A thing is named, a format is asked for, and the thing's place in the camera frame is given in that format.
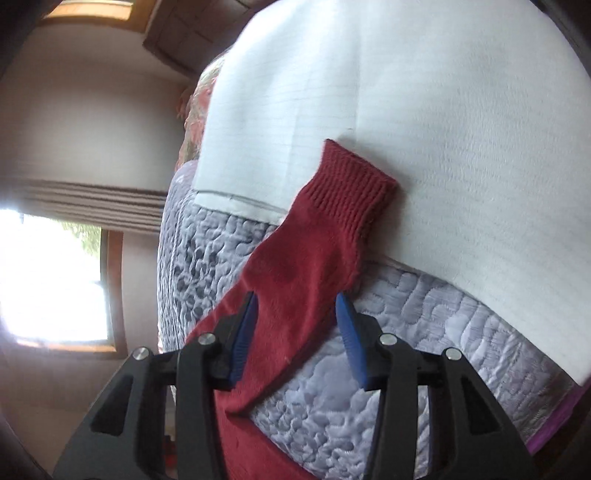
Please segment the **curtain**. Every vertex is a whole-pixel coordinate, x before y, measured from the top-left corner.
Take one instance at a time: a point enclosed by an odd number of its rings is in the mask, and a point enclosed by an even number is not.
[[[159,233],[166,200],[166,192],[45,180],[11,179],[3,190],[3,207],[122,232]]]

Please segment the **wall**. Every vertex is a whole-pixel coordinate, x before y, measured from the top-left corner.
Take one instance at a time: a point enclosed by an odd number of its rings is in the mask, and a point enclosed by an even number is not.
[[[158,235],[123,235],[121,272],[123,317],[129,351],[158,347],[158,305],[156,302],[156,260]]]
[[[184,82],[141,40],[92,25],[37,28],[0,80],[0,174],[167,190]]]
[[[0,174],[167,190],[183,139],[175,107],[186,80],[142,40],[93,25],[36,29],[0,80]],[[124,235],[129,351],[157,346],[157,247],[155,235]],[[35,281],[32,292],[42,287]],[[22,350],[5,357],[0,403],[50,471],[121,361]]]
[[[2,411],[33,458],[51,473],[84,412],[4,403]]]

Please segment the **window frame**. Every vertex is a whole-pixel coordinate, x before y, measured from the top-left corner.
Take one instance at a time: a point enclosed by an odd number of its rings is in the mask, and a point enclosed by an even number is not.
[[[131,15],[127,20],[108,17],[93,17],[91,15],[68,15],[63,17],[45,17],[40,25],[63,23],[106,25],[108,27],[123,28],[137,33],[145,33],[154,11],[157,0],[136,0],[131,8]]]
[[[100,230],[100,285],[105,292],[107,314],[107,340],[84,342],[38,342],[14,338],[0,322],[0,348],[6,353],[23,351],[42,356],[67,356],[77,358],[122,359],[127,358],[125,338],[121,271],[123,259],[123,232]]]

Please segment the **ribbed sock cuff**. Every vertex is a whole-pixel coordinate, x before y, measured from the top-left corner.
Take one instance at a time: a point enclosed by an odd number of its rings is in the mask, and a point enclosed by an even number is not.
[[[332,218],[353,241],[365,241],[371,223],[392,200],[396,180],[333,140],[298,198]]]

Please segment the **bright window light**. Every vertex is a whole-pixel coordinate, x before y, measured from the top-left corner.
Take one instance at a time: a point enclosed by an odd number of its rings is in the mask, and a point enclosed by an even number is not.
[[[117,0],[66,0],[60,3],[47,18],[99,17],[129,20],[133,2]]]
[[[100,228],[0,210],[0,319],[23,345],[108,340]]]

